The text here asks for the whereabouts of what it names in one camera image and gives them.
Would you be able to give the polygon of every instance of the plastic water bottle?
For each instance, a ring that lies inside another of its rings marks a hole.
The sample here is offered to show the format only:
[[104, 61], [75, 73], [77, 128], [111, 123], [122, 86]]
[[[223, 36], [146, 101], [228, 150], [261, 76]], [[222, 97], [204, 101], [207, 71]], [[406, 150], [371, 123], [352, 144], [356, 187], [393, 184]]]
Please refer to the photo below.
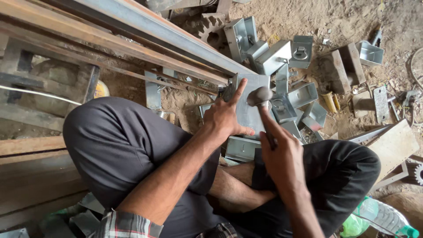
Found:
[[418, 230], [410, 226], [404, 215], [393, 207], [368, 196], [357, 206], [353, 214], [373, 221], [377, 225], [369, 222], [370, 225], [380, 232], [389, 235], [392, 233], [396, 235], [407, 235], [410, 238], [417, 238], [419, 236]]

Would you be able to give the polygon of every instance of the sandy ground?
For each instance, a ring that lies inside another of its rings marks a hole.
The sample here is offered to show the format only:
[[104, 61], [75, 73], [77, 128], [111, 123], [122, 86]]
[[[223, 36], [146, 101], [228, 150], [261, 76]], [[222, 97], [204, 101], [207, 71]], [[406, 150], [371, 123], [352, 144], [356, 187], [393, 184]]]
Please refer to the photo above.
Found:
[[[399, 95], [401, 91], [412, 89], [412, 78], [408, 68], [412, 53], [423, 46], [422, 10], [421, 0], [384, 0], [383, 3], [367, 0], [252, 0], [247, 4], [233, 3], [230, 9], [230, 19], [254, 16], [259, 39], [268, 41], [270, 45], [277, 42], [278, 39], [292, 40], [295, 35], [314, 36], [311, 65], [308, 69], [298, 69], [299, 76], [291, 77], [290, 81], [294, 82], [307, 74], [308, 78], [313, 77], [319, 82], [320, 93], [325, 92], [326, 88], [320, 83], [322, 77], [316, 58], [337, 47], [368, 39], [372, 30], [380, 22], [383, 26], [381, 48], [385, 50], [384, 62], [381, 66], [376, 67], [363, 66], [363, 70], [369, 84], [376, 83], [377, 86], [385, 84], [388, 91]], [[329, 39], [329, 44], [323, 45], [323, 39]], [[142, 74], [142, 71], [133, 66], [117, 62], [110, 62], [110, 64]], [[413, 68], [417, 77], [423, 75], [423, 53], [415, 57]], [[106, 69], [101, 70], [100, 79], [109, 87], [111, 96], [127, 98], [145, 105], [142, 80]], [[193, 80], [193, 83], [201, 84], [195, 78]], [[349, 104], [352, 95], [352, 90], [345, 95], [340, 95], [342, 111], [336, 114], [328, 113], [329, 116], [326, 118], [322, 132], [329, 136], [337, 132], [339, 139], [346, 139], [362, 133], [367, 125], [377, 124], [374, 113], [354, 118], [351, 113], [352, 107]], [[176, 120], [179, 121], [181, 127], [190, 133], [195, 133], [202, 124], [198, 106], [211, 102], [212, 99], [207, 94], [192, 89], [189, 89], [188, 92], [171, 88], [162, 91], [163, 110], [175, 113]], [[322, 98], [319, 102], [326, 107]], [[423, 122], [421, 110], [422, 102], [420, 100], [416, 109], [418, 122]], [[393, 122], [394, 115], [391, 112], [391, 118], [385, 123]], [[0, 139], [60, 134], [3, 119], [0, 120], [0, 125]], [[421, 147], [416, 154], [421, 156], [423, 152], [422, 129], [413, 126], [412, 130]], [[399, 186], [400, 188], [388, 186], [391, 189], [387, 190], [392, 193], [409, 191], [409, 189], [416, 190], [413, 185]], [[385, 191], [380, 192], [381, 196], [390, 194]]]

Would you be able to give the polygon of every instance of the hammer head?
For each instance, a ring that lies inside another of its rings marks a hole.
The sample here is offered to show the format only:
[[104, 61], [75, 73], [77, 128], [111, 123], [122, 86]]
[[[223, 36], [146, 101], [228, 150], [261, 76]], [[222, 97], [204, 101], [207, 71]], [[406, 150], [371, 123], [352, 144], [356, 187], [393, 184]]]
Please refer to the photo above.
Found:
[[262, 105], [264, 102], [269, 101], [273, 96], [273, 92], [267, 87], [260, 87], [248, 94], [248, 105], [255, 107]]

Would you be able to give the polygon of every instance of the plaid shirt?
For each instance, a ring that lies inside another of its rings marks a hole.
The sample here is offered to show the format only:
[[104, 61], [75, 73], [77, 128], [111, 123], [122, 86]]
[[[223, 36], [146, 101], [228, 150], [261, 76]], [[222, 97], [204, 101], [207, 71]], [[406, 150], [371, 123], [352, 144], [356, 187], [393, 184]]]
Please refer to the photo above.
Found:
[[[154, 224], [142, 216], [121, 211], [107, 213], [100, 228], [90, 238], [158, 238], [163, 226]], [[196, 238], [237, 238], [230, 223], [220, 223], [215, 228], [199, 234]]]

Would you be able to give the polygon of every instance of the hammer handle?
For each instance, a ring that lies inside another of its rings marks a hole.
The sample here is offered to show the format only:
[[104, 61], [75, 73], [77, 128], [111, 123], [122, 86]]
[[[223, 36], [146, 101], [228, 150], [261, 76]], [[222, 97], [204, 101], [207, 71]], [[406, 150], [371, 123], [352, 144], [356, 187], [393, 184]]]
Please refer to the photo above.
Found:
[[[262, 121], [263, 121], [264, 114], [267, 113], [267, 110], [265, 110], [264, 107], [265, 106], [257, 105], [258, 113], [260, 114]], [[268, 127], [265, 123], [263, 123], [263, 126], [264, 126], [264, 130], [266, 131], [267, 140], [269, 141], [269, 144], [270, 144], [270, 149], [274, 150], [276, 148], [275, 137], [272, 135], [272, 133], [270, 133], [270, 130], [268, 129]]]

